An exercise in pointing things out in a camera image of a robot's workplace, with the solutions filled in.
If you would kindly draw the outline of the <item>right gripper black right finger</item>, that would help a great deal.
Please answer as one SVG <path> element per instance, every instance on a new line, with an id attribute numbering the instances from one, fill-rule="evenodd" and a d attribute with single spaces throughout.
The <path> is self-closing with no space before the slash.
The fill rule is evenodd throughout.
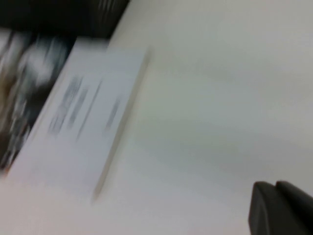
<path id="1" fill-rule="evenodd" d="M 313 214 L 313 197 L 287 181 L 277 181 L 276 188 L 282 193 L 298 215 Z"/>

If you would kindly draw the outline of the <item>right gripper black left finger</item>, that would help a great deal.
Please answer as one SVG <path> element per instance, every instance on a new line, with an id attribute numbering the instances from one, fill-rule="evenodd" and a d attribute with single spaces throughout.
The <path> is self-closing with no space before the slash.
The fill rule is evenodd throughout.
<path id="1" fill-rule="evenodd" d="M 311 235 L 313 215 L 298 215 L 282 193 L 264 181 L 252 189 L 248 223 L 252 235 Z"/>

